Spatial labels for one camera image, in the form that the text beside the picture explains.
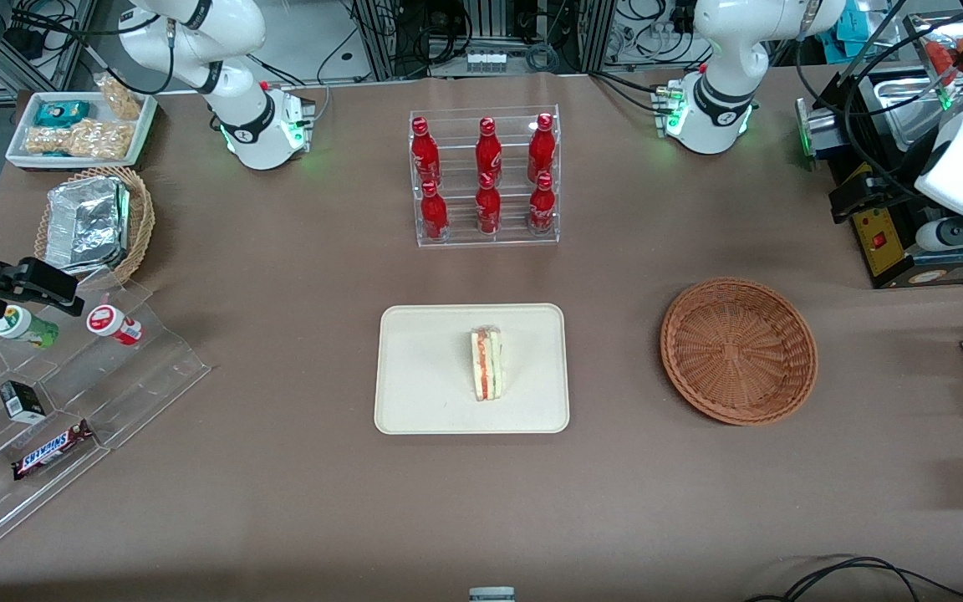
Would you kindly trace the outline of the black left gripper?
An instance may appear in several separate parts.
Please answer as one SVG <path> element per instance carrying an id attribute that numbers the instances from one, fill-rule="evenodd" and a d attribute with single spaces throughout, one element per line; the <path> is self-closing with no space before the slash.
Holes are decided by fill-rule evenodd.
<path id="1" fill-rule="evenodd" d="M 842 224 L 860 211 L 905 206 L 910 211 L 926 207 L 924 194 L 915 190 L 915 180 L 924 163 L 906 163 L 894 168 L 889 178 L 880 175 L 868 163 L 854 171 L 842 183 L 842 193 L 830 193 L 830 213 L 833 224 Z"/>

